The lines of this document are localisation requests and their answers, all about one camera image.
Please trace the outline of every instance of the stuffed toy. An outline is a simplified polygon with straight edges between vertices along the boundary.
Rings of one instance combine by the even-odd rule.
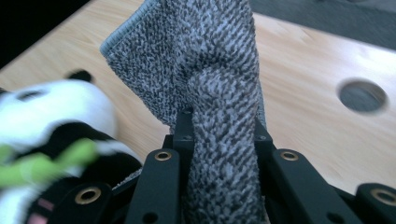
[[[142,161],[116,140],[113,105],[79,71],[16,91],[0,89],[0,223],[44,224],[73,187],[116,187]]]

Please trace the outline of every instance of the wooden table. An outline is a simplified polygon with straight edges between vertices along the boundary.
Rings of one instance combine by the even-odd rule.
[[[95,0],[0,72],[10,91],[63,78],[79,68],[117,108],[119,139],[143,158],[168,128],[114,75],[99,46],[143,0]],[[268,131],[277,147],[298,150],[332,185],[354,192],[363,182],[396,188],[396,52],[255,15]],[[337,96],[363,77],[387,93],[385,109],[360,114]]]

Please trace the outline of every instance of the knit fabric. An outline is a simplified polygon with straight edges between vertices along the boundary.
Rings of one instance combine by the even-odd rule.
[[[146,0],[102,45],[123,82],[164,124],[192,107],[188,223],[260,223],[254,119],[264,124],[247,0]]]

